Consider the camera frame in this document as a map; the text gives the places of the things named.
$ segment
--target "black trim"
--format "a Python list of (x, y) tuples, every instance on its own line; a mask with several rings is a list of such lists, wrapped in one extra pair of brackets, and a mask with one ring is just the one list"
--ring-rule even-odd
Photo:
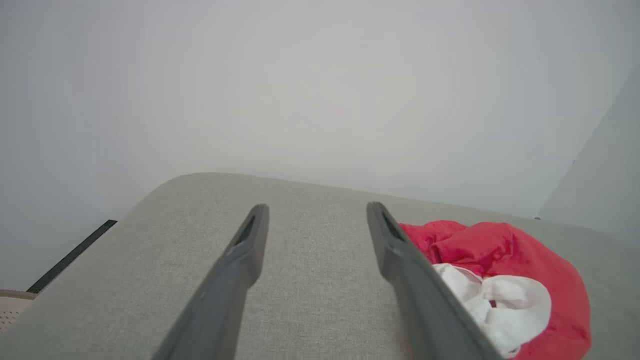
[(102, 224), (96, 231), (94, 231), (88, 238), (84, 239), (80, 245), (76, 246), (71, 252), (67, 254), (62, 260), (60, 260), (57, 264), (55, 264), (51, 270), (49, 270), (46, 274), (44, 274), (34, 285), (32, 285), (27, 292), (29, 293), (39, 293), (45, 286), (49, 285), (49, 283), (58, 276), (62, 270), (64, 270), (69, 264), (73, 262), (89, 245), (93, 244), (95, 240), (98, 240), (102, 234), (106, 233), (113, 224), (117, 223), (116, 220), (107, 220), (104, 224)]

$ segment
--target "gray fabric seat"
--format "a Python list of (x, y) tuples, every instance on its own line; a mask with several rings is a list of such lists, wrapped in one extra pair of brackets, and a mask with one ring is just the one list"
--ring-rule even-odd
[(403, 358), (391, 286), (365, 206), (399, 222), (509, 222), (573, 263), (591, 301), (588, 359), (640, 352), (640, 261), (609, 235), (490, 211), (235, 174), (161, 185), (77, 258), (0, 337), (10, 359), (148, 358), (251, 207), (271, 210), (262, 275), (249, 291), (238, 359)]

